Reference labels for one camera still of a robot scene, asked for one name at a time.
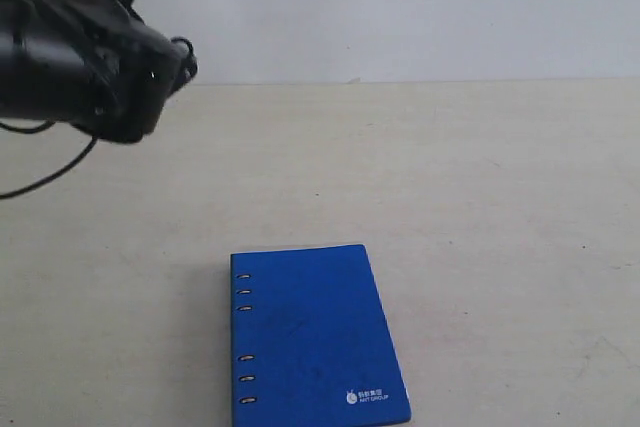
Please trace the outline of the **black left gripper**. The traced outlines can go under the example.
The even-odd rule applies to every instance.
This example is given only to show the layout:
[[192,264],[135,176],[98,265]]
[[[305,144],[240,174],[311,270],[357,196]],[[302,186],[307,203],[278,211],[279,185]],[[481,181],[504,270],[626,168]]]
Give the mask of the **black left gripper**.
[[98,106],[77,130],[111,143],[138,143],[151,134],[164,104],[193,80],[198,64],[192,43],[148,26],[134,0],[80,0],[80,12],[96,33],[98,51],[114,80],[107,87],[115,108]]

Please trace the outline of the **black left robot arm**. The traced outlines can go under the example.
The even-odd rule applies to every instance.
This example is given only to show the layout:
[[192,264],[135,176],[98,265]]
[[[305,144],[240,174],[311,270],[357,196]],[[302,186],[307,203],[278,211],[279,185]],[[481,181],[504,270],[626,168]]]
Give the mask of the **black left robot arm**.
[[134,0],[1,0],[1,115],[135,144],[198,72],[191,42]]

